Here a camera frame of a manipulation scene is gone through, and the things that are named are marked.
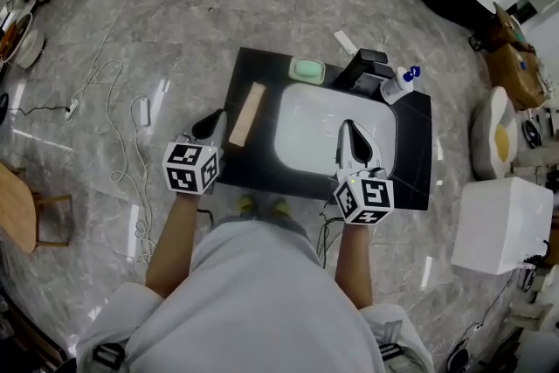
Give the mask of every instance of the gray shirt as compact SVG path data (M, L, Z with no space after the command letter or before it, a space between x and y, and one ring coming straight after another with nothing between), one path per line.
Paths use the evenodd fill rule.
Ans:
M79 371L90 370L94 347L120 342L133 372L380 373L389 321L402 321L398 343L433 371L404 310L358 311L295 232L222 224L194 251L190 270L166 300L144 286L119 287L80 339Z

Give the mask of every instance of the yellow shoe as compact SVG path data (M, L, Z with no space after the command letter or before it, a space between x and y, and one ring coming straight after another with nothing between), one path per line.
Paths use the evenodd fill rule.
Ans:
M256 210L256 203L254 198L249 195L243 195L238 200L238 212L240 215L248 215L254 213Z
M284 197L279 197L272 206L272 215L277 218L290 218L291 211L289 210L289 205Z

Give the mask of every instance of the white sink basin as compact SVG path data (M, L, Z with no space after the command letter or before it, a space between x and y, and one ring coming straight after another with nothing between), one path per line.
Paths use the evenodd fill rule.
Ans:
M274 147L290 169L333 176L335 153L345 120L354 120L381 149L390 175L396 153L396 116L383 103L309 84L292 84L282 94Z

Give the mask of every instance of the chair leg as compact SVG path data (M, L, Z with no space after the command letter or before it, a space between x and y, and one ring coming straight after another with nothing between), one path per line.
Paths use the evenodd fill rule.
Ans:
M53 243L51 241L37 241L37 245L43 247L68 247L68 243Z
M64 195L64 196L46 197L45 199L36 199L35 204L42 205L42 204L50 204L52 202L71 201L71 200L72 200L72 195Z

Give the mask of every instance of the cardboard box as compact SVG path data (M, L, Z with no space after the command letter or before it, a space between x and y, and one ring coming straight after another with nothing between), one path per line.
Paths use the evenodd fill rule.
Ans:
M512 45L520 52L528 52L529 45L521 27L513 17L494 3L496 14L491 18L483 33L483 43L488 52L495 52L504 44Z
M548 266L559 265L559 229L551 229L549 234L549 256L545 259Z
M538 59L533 53L519 52L510 44L486 55L493 87L502 86L517 110L539 107L546 100L538 80Z

